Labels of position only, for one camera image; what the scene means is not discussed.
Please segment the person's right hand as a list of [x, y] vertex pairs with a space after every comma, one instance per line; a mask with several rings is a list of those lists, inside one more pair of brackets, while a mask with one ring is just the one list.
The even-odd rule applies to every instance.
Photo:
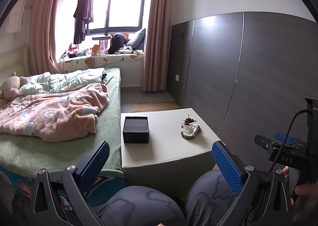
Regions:
[[295, 193], [298, 197], [306, 199], [304, 206], [313, 208], [317, 204], [317, 182], [299, 185], [295, 188]]

